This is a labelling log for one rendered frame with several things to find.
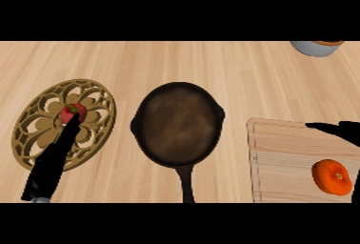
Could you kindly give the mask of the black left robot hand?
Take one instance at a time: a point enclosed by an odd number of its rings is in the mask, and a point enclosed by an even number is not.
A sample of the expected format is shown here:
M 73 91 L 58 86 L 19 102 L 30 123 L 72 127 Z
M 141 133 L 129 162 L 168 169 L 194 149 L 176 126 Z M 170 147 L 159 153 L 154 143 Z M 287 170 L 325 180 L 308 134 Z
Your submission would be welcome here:
M 47 145 L 39 156 L 35 158 L 35 165 L 27 175 L 20 196 L 23 201 L 30 201 L 33 197 L 51 198 L 78 132 L 79 121 L 78 114 L 75 114 L 60 132 L 57 140 Z

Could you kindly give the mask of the round golden openwork trivet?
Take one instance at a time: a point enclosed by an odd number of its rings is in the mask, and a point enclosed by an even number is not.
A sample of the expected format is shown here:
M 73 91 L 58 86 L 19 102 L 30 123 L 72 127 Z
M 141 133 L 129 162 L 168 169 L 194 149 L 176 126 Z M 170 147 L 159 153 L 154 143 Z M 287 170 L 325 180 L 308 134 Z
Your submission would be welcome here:
M 14 160 L 26 170 L 32 170 L 35 158 L 64 127 L 60 121 L 63 104 L 79 104 L 86 109 L 67 153 L 64 172 L 94 156 L 110 135 L 116 106 L 106 87 L 88 79 L 57 83 L 35 96 L 14 122 L 11 149 Z

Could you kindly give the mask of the dark cast iron pan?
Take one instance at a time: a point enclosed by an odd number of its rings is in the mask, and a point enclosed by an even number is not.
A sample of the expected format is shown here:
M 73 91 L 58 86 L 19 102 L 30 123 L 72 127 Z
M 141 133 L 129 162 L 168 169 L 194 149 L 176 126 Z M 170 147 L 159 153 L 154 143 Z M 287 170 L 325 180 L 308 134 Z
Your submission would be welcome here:
M 184 203 L 194 203 L 193 167 L 216 147 L 224 119 L 225 111 L 207 91 L 187 82 L 151 90 L 134 114 L 137 145 L 154 163 L 176 171 Z

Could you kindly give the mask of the grey bowl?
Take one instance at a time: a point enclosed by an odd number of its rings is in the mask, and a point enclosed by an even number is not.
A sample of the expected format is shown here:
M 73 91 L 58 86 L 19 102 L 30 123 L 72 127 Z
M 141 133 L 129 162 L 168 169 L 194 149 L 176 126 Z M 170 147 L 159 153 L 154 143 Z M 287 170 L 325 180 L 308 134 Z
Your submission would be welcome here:
M 290 41 L 291 47 L 312 57 L 328 56 L 342 43 L 343 41 Z

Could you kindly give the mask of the orange squash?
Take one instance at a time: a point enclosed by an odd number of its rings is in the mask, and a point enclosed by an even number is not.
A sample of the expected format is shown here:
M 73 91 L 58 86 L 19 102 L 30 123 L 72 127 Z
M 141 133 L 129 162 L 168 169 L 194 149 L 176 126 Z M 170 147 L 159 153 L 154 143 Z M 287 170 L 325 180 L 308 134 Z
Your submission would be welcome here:
M 318 189 L 333 195 L 346 195 L 350 191 L 350 179 L 345 166 L 331 159 L 312 164 L 312 179 Z

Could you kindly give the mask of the red bell pepper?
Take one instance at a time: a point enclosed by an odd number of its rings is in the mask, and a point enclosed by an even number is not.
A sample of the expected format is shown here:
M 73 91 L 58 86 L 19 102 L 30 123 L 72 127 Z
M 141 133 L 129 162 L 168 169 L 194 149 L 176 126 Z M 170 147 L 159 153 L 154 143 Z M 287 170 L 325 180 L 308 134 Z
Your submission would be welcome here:
M 78 121 L 83 122 L 86 116 L 85 107 L 78 103 L 66 104 L 60 111 L 60 122 L 67 124 L 75 114 L 78 114 Z

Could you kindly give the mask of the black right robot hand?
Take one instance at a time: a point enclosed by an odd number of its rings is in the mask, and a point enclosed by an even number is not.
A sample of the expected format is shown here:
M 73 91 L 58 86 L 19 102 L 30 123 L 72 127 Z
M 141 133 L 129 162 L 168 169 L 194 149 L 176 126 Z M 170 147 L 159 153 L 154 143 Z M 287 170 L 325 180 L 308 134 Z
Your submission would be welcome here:
M 339 121 L 336 125 L 322 122 L 306 123 L 305 126 L 317 129 L 331 135 L 360 148 L 360 122 Z M 350 202 L 360 204 L 360 171 L 353 182 L 353 191 L 350 194 Z

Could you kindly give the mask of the pale wooden cutting board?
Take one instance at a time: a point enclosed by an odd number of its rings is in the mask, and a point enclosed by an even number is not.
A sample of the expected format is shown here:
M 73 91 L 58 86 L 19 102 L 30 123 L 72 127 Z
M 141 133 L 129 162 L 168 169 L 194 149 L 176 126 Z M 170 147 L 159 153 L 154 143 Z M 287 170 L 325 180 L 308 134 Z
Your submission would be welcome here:
M 360 171 L 360 148 L 303 122 L 252 118 L 246 123 L 253 203 L 349 203 L 350 194 L 322 192 L 312 165 L 333 159 L 350 181 Z

